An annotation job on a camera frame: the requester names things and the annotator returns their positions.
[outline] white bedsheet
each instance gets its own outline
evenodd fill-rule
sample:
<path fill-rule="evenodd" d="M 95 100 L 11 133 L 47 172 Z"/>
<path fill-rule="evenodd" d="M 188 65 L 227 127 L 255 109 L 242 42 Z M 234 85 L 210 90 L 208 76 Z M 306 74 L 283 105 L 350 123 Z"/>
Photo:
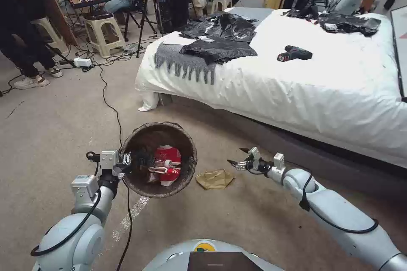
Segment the white bedsheet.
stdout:
<path fill-rule="evenodd" d="M 140 110 L 156 107 L 153 92 L 179 95 L 407 168 L 407 104 L 390 21 L 364 15 L 382 20 L 375 35 L 364 37 L 326 33 L 280 13 L 257 27 L 251 46 L 258 56 L 217 65 L 213 86 L 156 69 L 154 54 L 165 37 L 150 44 L 135 82 L 145 102 Z M 279 62 L 286 45 L 313 57 Z"/>

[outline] cordless drill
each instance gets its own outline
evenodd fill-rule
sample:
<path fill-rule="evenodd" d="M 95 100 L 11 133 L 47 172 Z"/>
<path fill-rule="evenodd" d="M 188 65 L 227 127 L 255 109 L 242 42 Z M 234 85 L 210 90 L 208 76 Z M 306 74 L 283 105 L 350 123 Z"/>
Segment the cordless drill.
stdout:
<path fill-rule="evenodd" d="M 277 57 L 278 61 L 289 61 L 296 58 L 307 60 L 312 58 L 312 53 L 310 51 L 301 49 L 299 47 L 286 46 L 284 49 L 286 52 L 279 54 Z"/>

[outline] wicker wastebasket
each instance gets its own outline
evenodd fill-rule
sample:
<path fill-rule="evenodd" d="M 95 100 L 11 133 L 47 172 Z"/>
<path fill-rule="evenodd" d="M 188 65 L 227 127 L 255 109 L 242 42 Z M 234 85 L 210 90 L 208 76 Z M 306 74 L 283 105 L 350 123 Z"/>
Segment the wicker wastebasket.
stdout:
<path fill-rule="evenodd" d="M 179 150 L 181 154 L 181 172 L 178 179 L 170 186 L 148 184 L 148 162 L 154 156 L 160 145 L 170 145 Z M 126 139 L 120 154 L 131 152 L 132 168 L 124 176 L 124 181 L 136 193 L 150 198 L 164 198 L 172 196 L 185 188 L 194 176 L 197 163 L 196 148 L 191 137 L 176 123 L 147 123 L 137 129 Z M 141 163 L 141 154 L 148 155 L 150 159 Z"/>

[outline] white sneaker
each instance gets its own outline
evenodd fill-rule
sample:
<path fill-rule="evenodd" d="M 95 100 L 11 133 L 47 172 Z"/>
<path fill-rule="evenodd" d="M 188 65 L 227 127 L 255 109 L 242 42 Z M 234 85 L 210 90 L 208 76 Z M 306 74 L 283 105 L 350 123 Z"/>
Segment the white sneaker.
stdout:
<path fill-rule="evenodd" d="M 63 76 L 62 71 L 56 65 L 53 68 L 46 70 L 46 72 L 53 78 L 59 78 Z"/>
<path fill-rule="evenodd" d="M 34 87 L 44 87 L 49 83 L 49 80 L 46 80 L 40 75 L 37 75 L 35 78 L 25 76 L 22 80 L 15 82 L 14 86 L 16 87 L 16 89 L 24 90 Z"/>

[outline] beige stool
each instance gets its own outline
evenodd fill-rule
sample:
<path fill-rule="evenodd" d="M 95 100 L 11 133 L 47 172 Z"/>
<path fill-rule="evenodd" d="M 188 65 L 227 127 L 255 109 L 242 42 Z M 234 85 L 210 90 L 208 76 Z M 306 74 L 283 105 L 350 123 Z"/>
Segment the beige stool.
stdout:
<path fill-rule="evenodd" d="M 230 7 L 233 7 L 232 0 L 213 0 L 211 14 L 216 11 L 224 11 L 226 8 L 229 7 L 229 5 Z"/>
<path fill-rule="evenodd" d="M 113 14 L 108 12 L 98 12 L 97 15 L 95 13 L 87 14 L 84 16 L 84 23 L 91 46 L 103 58 L 110 57 L 112 49 L 126 47 Z"/>
<path fill-rule="evenodd" d="M 43 37 L 48 35 L 51 38 L 52 42 L 48 42 L 50 47 L 60 50 L 62 54 L 69 52 L 64 38 L 62 38 L 58 33 L 58 30 L 52 26 L 48 17 L 33 20 L 31 21 L 31 24 L 38 28 L 38 31 Z"/>

